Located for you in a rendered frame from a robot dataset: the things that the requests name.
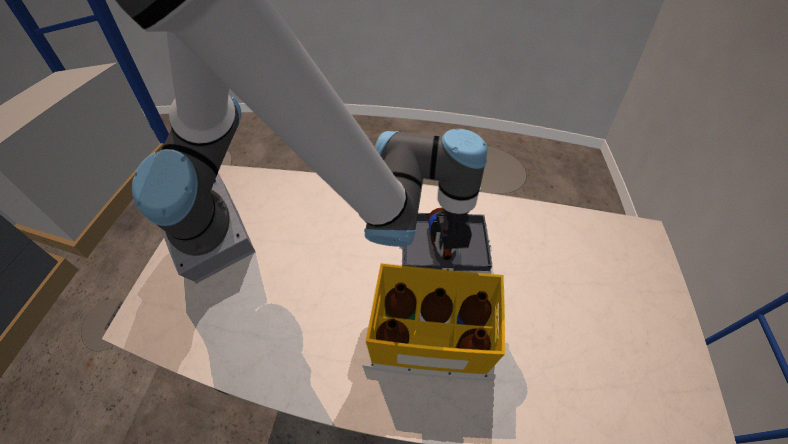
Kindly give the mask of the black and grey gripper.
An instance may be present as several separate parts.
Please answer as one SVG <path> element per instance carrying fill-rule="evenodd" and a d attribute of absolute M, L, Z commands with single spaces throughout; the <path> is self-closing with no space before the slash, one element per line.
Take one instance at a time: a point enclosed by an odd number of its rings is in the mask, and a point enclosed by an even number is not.
<path fill-rule="evenodd" d="M 470 240 L 472 237 L 472 233 L 468 221 L 469 212 L 464 214 L 456 214 L 456 213 L 448 212 L 445 209 L 443 210 L 445 212 L 440 211 L 440 213 L 436 214 L 436 219 L 433 219 L 433 223 L 431 225 L 431 234 L 434 238 L 435 246 L 437 248 L 438 253 L 440 250 L 439 254 L 441 256 L 443 256 L 443 247 L 444 249 L 451 249 L 451 253 L 457 251 L 457 254 L 460 255 L 460 248 L 469 248 Z M 447 213 L 449 213 L 450 215 Z M 449 216 L 450 216 L 450 223 L 448 224 Z M 467 221 L 466 225 L 465 225 L 465 221 Z M 459 229 L 459 223 L 461 223 L 460 229 Z"/>

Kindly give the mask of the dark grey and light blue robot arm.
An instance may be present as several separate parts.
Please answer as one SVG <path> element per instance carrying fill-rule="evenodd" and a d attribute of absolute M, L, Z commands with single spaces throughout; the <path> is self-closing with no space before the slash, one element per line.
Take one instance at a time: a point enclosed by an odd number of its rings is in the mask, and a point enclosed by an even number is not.
<path fill-rule="evenodd" d="M 132 195 L 179 251 L 207 254 L 229 228 L 211 190 L 242 114 L 229 88 L 359 214 L 373 243 L 413 242 L 423 179 L 439 181 L 446 211 L 475 208 L 485 141 L 465 129 L 386 131 L 374 147 L 270 0 L 115 1 L 145 31 L 168 31 L 172 130 L 138 166 Z"/>

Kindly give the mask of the yellow crate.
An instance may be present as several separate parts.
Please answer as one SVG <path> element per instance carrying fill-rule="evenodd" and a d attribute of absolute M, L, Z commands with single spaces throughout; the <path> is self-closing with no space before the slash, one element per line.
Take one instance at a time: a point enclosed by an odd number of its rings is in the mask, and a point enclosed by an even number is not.
<path fill-rule="evenodd" d="M 415 293 L 417 300 L 416 314 L 418 315 L 415 315 L 415 320 L 395 318 L 408 328 L 409 344 L 376 340 L 378 327 L 391 318 L 385 317 L 385 296 L 400 282 L 405 283 L 407 288 Z M 453 307 L 456 303 L 456 313 L 454 307 L 449 323 L 419 321 L 424 297 L 439 287 L 446 290 Z M 462 302 L 479 291 L 488 294 L 492 306 L 491 316 L 486 325 L 457 324 L 457 315 Z M 490 351 L 455 348 L 464 332 L 480 327 L 487 330 L 490 337 Z M 372 363 L 376 364 L 487 374 L 505 355 L 504 275 L 400 265 L 382 282 L 374 295 L 366 345 Z"/>

